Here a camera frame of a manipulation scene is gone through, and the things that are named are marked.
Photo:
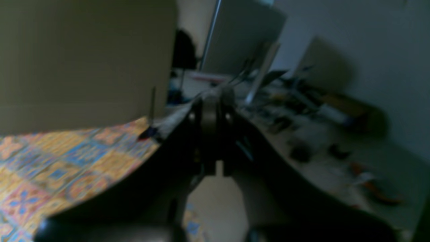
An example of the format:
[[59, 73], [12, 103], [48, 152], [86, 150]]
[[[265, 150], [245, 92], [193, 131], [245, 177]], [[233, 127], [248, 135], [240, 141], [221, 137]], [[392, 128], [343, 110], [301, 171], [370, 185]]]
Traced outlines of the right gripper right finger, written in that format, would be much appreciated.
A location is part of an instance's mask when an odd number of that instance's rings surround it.
[[249, 222], [246, 242], [396, 242], [393, 228], [352, 208], [305, 179], [264, 135], [219, 101], [224, 175], [242, 192]]

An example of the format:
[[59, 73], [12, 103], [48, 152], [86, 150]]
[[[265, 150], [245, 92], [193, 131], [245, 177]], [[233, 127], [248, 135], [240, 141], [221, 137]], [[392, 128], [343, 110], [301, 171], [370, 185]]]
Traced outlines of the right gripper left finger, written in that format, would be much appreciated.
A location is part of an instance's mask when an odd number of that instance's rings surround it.
[[217, 101], [196, 98], [147, 161], [107, 190], [44, 219], [35, 242], [189, 242], [189, 194], [214, 175]]

